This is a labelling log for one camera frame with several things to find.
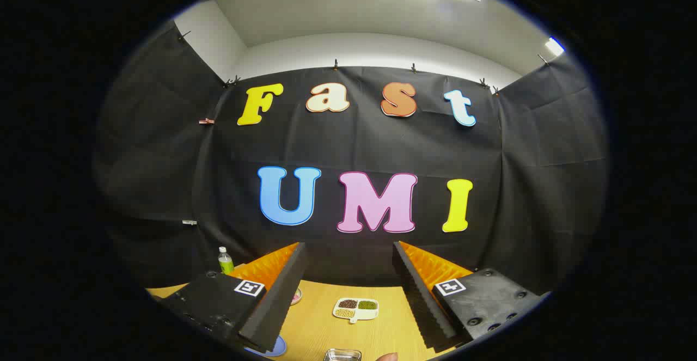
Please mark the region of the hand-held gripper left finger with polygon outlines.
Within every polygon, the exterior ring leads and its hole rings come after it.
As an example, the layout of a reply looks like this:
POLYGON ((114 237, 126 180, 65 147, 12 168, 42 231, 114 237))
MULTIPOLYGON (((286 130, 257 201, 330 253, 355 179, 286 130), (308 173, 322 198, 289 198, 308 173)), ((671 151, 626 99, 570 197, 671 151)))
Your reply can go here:
POLYGON ((296 242, 229 274, 207 272, 160 304, 220 344, 264 353, 276 345, 308 262, 296 242))

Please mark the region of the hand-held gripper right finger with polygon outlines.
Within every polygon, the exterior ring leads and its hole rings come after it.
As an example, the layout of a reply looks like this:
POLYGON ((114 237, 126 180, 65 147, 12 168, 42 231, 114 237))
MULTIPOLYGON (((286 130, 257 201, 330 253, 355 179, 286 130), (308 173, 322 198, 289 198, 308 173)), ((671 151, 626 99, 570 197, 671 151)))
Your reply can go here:
POLYGON ((393 265, 425 345, 436 351, 483 341, 547 299, 498 270, 471 271, 397 241, 393 265))

